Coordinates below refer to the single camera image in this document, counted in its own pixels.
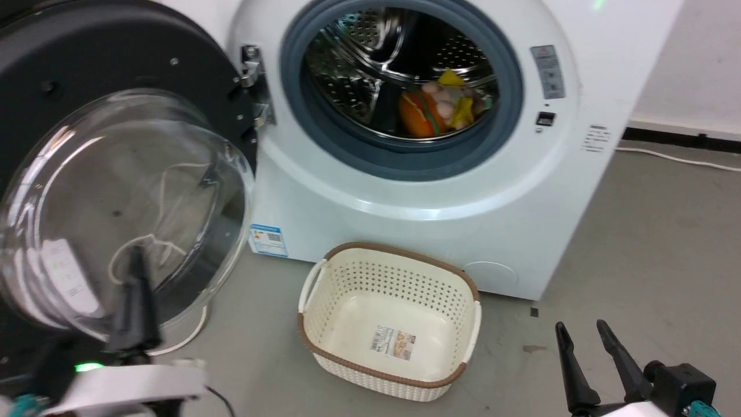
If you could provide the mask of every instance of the white power cord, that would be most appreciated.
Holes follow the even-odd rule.
[[[735,168],[735,167],[732,167],[732,166],[725,166],[725,165],[718,165],[718,164],[714,164],[712,162],[684,160],[682,158],[672,157],[671,155],[661,154],[660,152],[649,151],[648,149],[641,149],[641,148],[615,148],[615,150],[616,151],[623,151],[623,152],[639,152],[641,154],[654,155],[655,157],[665,158],[667,160],[672,160],[672,161],[675,161],[675,162],[681,162],[681,163],[690,164],[690,165],[707,166],[709,168],[722,169],[723,171],[741,172],[741,168]]]
[[[189,344],[193,341],[203,330],[203,328],[206,325],[206,320],[208,319],[208,305],[203,306],[203,310],[201,312],[201,320],[198,322],[198,326],[196,326],[196,329],[193,330],[193,332],[185,338],[182,342],[173,345],[171,347],[168,347],[166,349],[160,349],[160,350],[150,350],[147,351],[147,355],[149,356],[160,356],[160,355],[166,355],[168,353],[175,352],[176,350],[182,348],[183,346]]]
[[[157,201],[159,205],[159,213],[157,214],[157,220],[154,222],[154,230],[157,230],[159,227],[159,223],[162,221],[162,218],[165,216],[165,180],[167,179],[167,172],[170,169],[178,168],[178,167],[193,167],[193,168],[204,168],[207,166],[210,166],[211,164],[194,164],[194,163],[179,163],[175,165],[170,165],[162,172],[162,178],[159,180],[159,199]],[[142,240],[151,239],[152,243],[155,245],[162,245],[165,246],[165,252],[162,253],[162,259],[159,261],[159,265],[162,266],[167,262],[167,259],[172,254],[173,250],[175,252],[178,252],[179,254],[185,256],[187,253],[180,249],[175,243],[166,241],[166,240],[160,240],[157,239],[157,237],[154,235],[154,230],[152,233],[146,234],[144,236],[138,236],[133,238],[132,240],[129,240],[128,242],[124,243],[120,248],[118,248],[114,253],[113,256],[110,259],[110,262],[108,263],[108,278],[116,285],[121,285],[121,280],[119,280],[114,274],[113,274],[113,264],[116,262],[116,259],[118,259],[121,252],[123,252],[125,249],[128,249],[135,243],[138,243]]]

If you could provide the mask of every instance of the orange plush toy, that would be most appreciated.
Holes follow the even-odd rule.
[[[437,81],[406,90],[399,101],[404,126],[420,139],[467,128],[486,108],[485,100],[451,70]]]

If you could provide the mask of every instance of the warning sticker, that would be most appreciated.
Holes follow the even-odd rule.
[[[587,136],[582,142],[582,150],[600,153],[610,148],[612,133],[602,125],[590,125]]]
[[[51,282],[67,304],[80,314],[93,316],[100,308],[100,303],[85,279],[67,239],[44,240],[40,255]]]
[[[386,326],[377,326],[370,350],[408,361],[412,357],[415,341],[415,335]]]
[[[288,257],[288,251],[283,242],[283,233],[277,227],[253,224],[250,226],[250,239],[257,253]]]

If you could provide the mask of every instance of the white wall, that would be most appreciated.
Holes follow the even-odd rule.
[[[741,141],[741,0],[685,0],[630,126]]]

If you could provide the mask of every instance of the cable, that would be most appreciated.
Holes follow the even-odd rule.
[[[712,162],[684,160],[682,158],[672,157],[670,155],[661,154],[659,152],[649,151],[648,149],[641,149],[641,148],[615,148],[615,150],[616,151],[623,151],[623,152],[640,152],[641,154],[654,155],[655,157],[665,158],[667,160],[672,160],[672,161],[675,161],[675,162],[681,162],[681,163],[690,164],[690,165],[707,166],[709,168],[722,169],[723,171],[741,172],[741,168],[735,168],[735,167],[732,167],[732,166],[725,166],[725,165],[713,164]]]
[[[143,405],[139,408],[139,414],[144,414],[146,417],[157,417],[157,415],[154,413],[154,410],[147,407],[146,405]]]
[[[221,393],[219,393],[219,391],[216,391],[215,389],[209,387],[208,385],[206,385],[206,389],[209,390],[215,396],[219,397],[219,399],[224,402],[224,405],[227,406],[227,410],[229,411],[230,417],[236,417],[236,414],[234,413],[234,408],[232,408],[231,403],[229,402],[229,400],[226,399],[226,397],[224,397],[223,395],[221,395]]]
[[[160,178],[159,180],[159,199],[157,201],[158,206],[159,206],[158,207],[159,212],[157,213],[157,220],[155,220],[154,222],[153,231],[152,233],[146,234],[144,236],[138,236],[138,237],[133,238],[132,240],[129,240],[128,242],[124,243],[120,248],[118,248],[113,253],[113,256],[110,258],[110,262],[108,263],[108,278],[114,284],[116,285],[122,284],[121,280],[119,280],[113,274],[113,264],[116,262],[116,259],[119,257],[121,252],[123,252],[125,249],[128,249],[133,244],[138,243],[142,240],[151,239],[152,243],[154,243],[155,245],[162,245],[166,247],[165,252],[162,253],[162,258],[159,260],[160,266],[164,265],[165,262],[167,262],[167,259],[173,253],[173,250],[183,256],[187,255],[187,253],[183,249],[180,249],[175,243],[172,243],[166,240],[157,239],[157,237],[154,235],[154,230],[157,230],[160,222],[162,222],[162,218],[165,216],[165,180],[167,179],[167,172],[170,169],[178,168],[178,167],[204,168],[207,166],[211,166],[211,164],[194,164],[194,163],[184,162],[184,163],[179,163],[179,164],[173,164],[165,168],[165,170],[162,172],[162,178]]]
[[[168,347],[166,349],[150,350],[150,351],[147,352],[147,355],[149,355],[149,356],[166,355],[168,353],[172,353],[172,352],[175,352],[178,349],[181,349],[183,346],[185,346],[185,345],[189,344],[190,342],[192,342],[193,339],[195,339],[198,336],[198,334],[201,333],[201,331],[205,327],[206,319],[207,318],[208,318],[208,304],[206,304],[205,306],[203,306],[203,310],[201,312],[201,320],[198,322],[198,326],[196,326],[196,329],[193,330],[193,332],[190,334],[190,336],[186,337],[185,340],[183,340],[182,342],[180,342],[180,343],[178,343],[178,344],[176,344],[174,346]]]

